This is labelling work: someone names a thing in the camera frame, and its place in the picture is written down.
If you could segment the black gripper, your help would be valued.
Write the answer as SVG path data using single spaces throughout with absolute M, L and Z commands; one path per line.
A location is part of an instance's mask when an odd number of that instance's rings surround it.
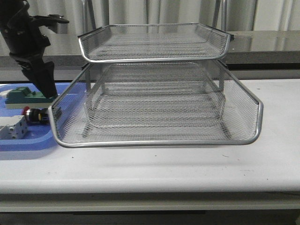
M 0 31 L 10 50 L 10 57 L 21 67 L 23 75 L 46 98 L 57 97 L 54 81 L 54 63 L 44 63 L 45 48 L 50 46 L 48 37 L 41 33 L 45 26 L 55 33 L 65 34 L 69 21 L 60 15 L 30 16 L 15 14 L 0 18 Z

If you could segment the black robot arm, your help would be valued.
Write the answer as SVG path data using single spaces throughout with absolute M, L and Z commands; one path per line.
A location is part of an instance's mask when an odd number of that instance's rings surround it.
M 0 31 L 10 50 L 9 56 L 21 66 L 22 73 L 46 98 L 57 96 L 54 81 L 54 63 L 44 62 L 49 38 L 40 31 L 46 26 L 55 33 L 66 33 L 69 21 L 63 16 L 31 16 L 26 0 L 2 0 L 0 2 Z

